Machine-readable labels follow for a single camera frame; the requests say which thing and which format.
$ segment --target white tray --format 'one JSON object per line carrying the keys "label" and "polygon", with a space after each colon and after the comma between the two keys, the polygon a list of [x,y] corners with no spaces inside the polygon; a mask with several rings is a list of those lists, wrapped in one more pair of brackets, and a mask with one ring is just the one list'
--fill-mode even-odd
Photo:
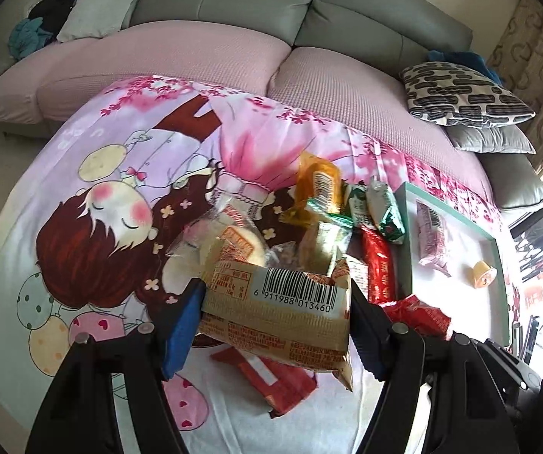
{"label": "white tray", "polygon": [[[509,345],[509,308],[499,248],[494,237],[436,197],[410,183],[395,193],[406,228],[406,239],[397,246],[398,294],[415,294],[422,302],[442,309],[452,319],[452,329],[484,341]],[[419,264],[419,224],[417,200],[443,216],[446,221],[451,277]],[[485,261],[497,269],[497,277],[487,288],[475,289],[471,268]]]}

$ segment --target red wrapper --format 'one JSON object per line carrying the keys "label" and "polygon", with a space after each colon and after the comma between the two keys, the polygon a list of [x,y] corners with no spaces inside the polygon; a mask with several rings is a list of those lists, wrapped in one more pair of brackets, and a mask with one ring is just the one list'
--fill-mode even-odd
{"label": "red wrapper", "polygon": [[213,360],[237,366],[248,381],[271,405],[272,418],[281,417],[305,400],[318,387],[312,372],[280,364],[236,348],[227,348],[211,355]]}
{"label": "red wrapper", "polygon": [[422,303],[414,294],[397,302],[382,304],[381,307],[392,323],[406,323],[420,335],[446,338],[450,317],[440,309]]}
{"label": "red wrapper", "polygon": [[368,265],[368,302],[382,304],[396,300],[396,281],[389,244],[377,231],[362,227],[364,259]]}

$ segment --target cartoon girl print blanket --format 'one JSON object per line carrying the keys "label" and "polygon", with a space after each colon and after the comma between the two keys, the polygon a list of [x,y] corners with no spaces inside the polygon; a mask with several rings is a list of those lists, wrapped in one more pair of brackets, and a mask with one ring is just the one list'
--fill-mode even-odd
{"label": "cartoon girl print blanket", "polygon": [[[278,215],[292,205],[303,150],[334,162],[350,183],[375,175],[395,190],[409,181],[506,233],[492,203],[336,121],[220,86],[119,81],[65,123],[0,215],[0,402],[30,429],[77,333],[122,336],[180,298],[185,282],[173,278],[166,249],[221,195],[236,200],[270,246],[299,241],[301,229]],[[181,374],[164,383],[188,448],[320,454],[357,446],[380,385],[356,353],[353,393],[322,374],[307,401],[271,420],[239,371],[209,358],[219,349],[197,339]],[[125,452],[136,453],[122,375],[113,385]]]}

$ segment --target curtain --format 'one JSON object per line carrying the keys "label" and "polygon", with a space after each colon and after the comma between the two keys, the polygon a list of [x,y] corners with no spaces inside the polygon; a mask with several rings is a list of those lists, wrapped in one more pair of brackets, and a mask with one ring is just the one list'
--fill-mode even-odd
{"label": "curtain", "polygon": [[543,6],[539,0],[519,1],[488,65],[536,112],[519,126],[537,151],[529,159],[543,181]]}

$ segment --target black and white patterned pillow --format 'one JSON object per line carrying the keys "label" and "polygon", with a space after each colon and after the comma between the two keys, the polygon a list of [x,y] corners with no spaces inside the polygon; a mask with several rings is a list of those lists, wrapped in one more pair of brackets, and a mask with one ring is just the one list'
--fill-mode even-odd
{"label": "black and white patterned pillow", "polygon": [[509,90],[466,66],[427,62],[404,69],[400,76],[410,114],[425,121],[492,127],[534,117],[534,111]]}

